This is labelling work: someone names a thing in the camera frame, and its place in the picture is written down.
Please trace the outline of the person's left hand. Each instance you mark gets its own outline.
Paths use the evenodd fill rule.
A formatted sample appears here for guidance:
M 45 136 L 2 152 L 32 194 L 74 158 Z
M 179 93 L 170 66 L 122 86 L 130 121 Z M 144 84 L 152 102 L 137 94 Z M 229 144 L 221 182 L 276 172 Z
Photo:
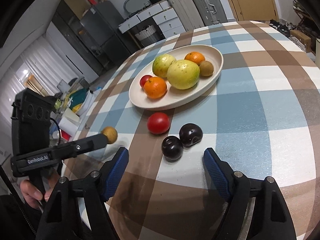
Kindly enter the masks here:
M 34 208 L 34 209 L 40 209 L 40 201 L 41 200 L 45 200 L 46 202 L 48 201 L 56 183 L 58 182 L 60 176 L 57 173 L 57 171 L 55 169 L 51 169 L 51 171 L 49 172 L 49 177 L 48 177 L 48 185 L 49 185 L 49 189 L 46 191 L 45 194 L 42 194 L 40 192 L 40 190 L 35 187 L 29 179 L 25 179 L 23 181 L 21 181 L 20 183 L 20 190 L 21 193 L 23 195 L 24 200 L 26 201 L 26 203 Z

